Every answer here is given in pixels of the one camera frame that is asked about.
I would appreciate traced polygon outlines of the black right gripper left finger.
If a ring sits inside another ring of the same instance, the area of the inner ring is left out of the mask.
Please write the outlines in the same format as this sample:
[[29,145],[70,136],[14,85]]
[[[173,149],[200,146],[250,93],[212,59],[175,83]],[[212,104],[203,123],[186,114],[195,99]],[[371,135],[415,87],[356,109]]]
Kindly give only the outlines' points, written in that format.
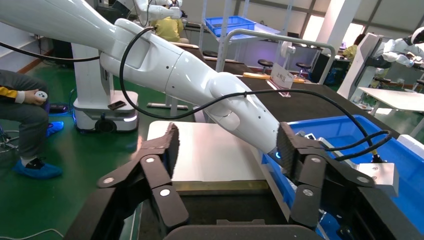
[[148,201],[164,238],[188,224],[189,213],[171,177],[179,153],[179,129],[147,140],[126,164],[102,176],[64,235],[66,240],[118,240],[137,206]]

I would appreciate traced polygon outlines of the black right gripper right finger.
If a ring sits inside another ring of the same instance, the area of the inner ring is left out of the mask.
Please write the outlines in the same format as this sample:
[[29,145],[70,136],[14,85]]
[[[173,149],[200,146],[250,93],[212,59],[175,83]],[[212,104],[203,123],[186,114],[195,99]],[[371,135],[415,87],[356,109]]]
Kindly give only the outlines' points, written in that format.
[[316,140],[277,132],[278,164],[296,186],[289,222],[315,229],[319,212],[332,215],[343,240],[421,240],[423,235],[372,177],[331,158]]

